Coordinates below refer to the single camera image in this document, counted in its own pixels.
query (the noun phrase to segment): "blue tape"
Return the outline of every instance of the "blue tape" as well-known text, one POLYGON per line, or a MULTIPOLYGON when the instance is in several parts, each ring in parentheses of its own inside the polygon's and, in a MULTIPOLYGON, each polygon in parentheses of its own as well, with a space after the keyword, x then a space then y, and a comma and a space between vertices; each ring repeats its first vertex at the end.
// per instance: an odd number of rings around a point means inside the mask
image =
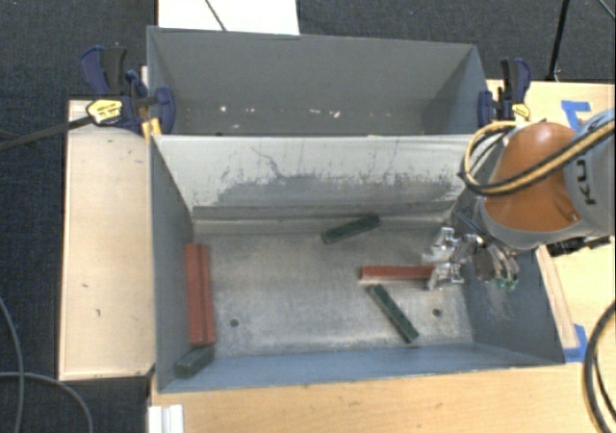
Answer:
POLYGON ((567 116, 569 126, 575 131, 579 128, 579 120, 576 112, 590 112, 590 103, 586 101, 561 101, 561 108, 567 116))
POLYGON ((579 346, 563 349, 563 354, 565 355, 565 361, 567 363, 583 363, 584 354, 586 354, 586 347, 588 346, 586 331, 584 330, 584 327, 577 325, 576 323, 574 323, 574 328, 576 329, 579 346))

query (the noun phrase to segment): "blue clamp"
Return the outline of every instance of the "blue clamp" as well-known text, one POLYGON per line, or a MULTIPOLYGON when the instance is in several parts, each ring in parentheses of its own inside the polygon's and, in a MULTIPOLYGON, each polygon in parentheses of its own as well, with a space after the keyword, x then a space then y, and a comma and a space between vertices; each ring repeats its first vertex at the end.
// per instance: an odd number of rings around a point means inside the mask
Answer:
POLYGON ((499 88, 499 99, 492 92, 483 90, 477 100, 477 123, 479 127, 494 120, 514 120, 513 106, 524 103, 530 88, 530 67, 522 59, 503 59, 500 61, 504 87, 499 88))
POLYGON ((135 70, 123 74, 124 48, 103 48, 93 46, 79 59, 79 70, 84 81, 91 87, 97 98, 112 96, 122 103, 122 119, 112 126, 141 133, 141 124, 151 117, 161 122, 163 134, 169 134, 175 121, 175 102, 171 89, 157 88, 148 97, 147 86, 135 70), (123 93, 123 81, 129 85, 129 93, 123 93), (140 114, 146 108, 147 114, 140 114))

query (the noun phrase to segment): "bin floor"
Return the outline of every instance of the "bin floor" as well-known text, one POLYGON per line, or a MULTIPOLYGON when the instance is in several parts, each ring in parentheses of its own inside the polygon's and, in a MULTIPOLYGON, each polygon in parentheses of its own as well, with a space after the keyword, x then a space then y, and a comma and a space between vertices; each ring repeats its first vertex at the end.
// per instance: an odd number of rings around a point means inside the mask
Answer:
MULTIPOLYGON (((320 233, 196 234, 210 248, 217 356, 407 345, 358 283, 359 268, 419 264, 437 229, 377 228, 330 245, 320 233)), ((460 286, 384 286, 419 331, 413 344, 473 341, 460 286)))

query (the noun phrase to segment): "wooden block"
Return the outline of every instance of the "wooden block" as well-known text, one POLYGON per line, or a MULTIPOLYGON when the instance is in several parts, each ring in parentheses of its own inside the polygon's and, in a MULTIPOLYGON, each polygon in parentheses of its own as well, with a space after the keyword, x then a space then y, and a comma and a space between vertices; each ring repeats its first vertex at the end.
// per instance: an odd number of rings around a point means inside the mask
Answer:
POLYGON ((363 283, 424 281, 430 278, 432 270, 434 266, 364 266, 359 279, 363 283))
POLYGON ((189 340, 195 346, 213 344, 216 342, 216 327, 207 246, 198 243, 187 244, 185 263, 189 340))

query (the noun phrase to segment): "green bar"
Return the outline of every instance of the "green bar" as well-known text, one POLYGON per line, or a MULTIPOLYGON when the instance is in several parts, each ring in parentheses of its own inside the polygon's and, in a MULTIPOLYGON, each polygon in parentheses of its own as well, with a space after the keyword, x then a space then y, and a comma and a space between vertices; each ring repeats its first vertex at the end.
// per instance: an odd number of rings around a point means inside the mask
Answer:
POLYGON ((338 226, 337 228, 324 231, 321 233, 321 239, 325 244, 339 242, 340 240, 370 231, 378 227, 380 223, 381 220, 375 215, 360 217, 359 219, 343 224, 342 226, 338 226))
POLYGON ((214 346, 194 347, 175 364, 178 378, 191 378, 214 361, 214 346))
POLYGON ((400 310, 396 302, 389 296, 382 285, 370 286, 368 294, 376 302, 379 308, 383 311, 389 321, 395 326, 399 334, 405 342, 412 343, 418 337, 419 332, 413 327, 406 315, 400 310))

